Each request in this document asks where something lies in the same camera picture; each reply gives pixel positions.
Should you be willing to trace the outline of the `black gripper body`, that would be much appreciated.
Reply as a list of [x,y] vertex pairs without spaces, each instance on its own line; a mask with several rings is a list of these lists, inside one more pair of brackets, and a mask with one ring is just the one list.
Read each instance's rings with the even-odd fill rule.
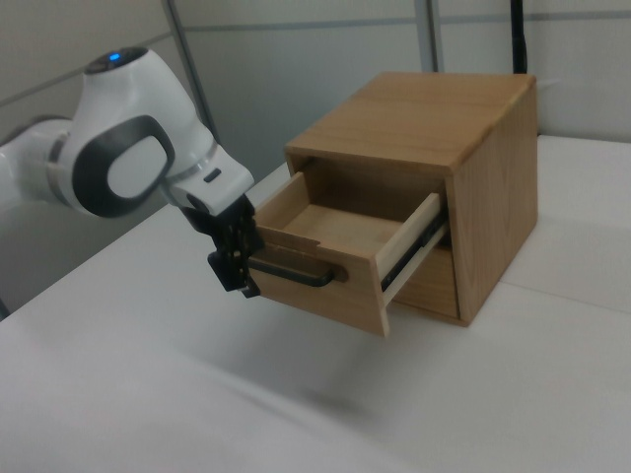
[[218,251],[253,254],[257,251],[255,210],[245,195],[240,196],[217,216],[210,214],[198,198],[188,195],[192,208],[185,208],[185,218],[199,233],[210,236]]

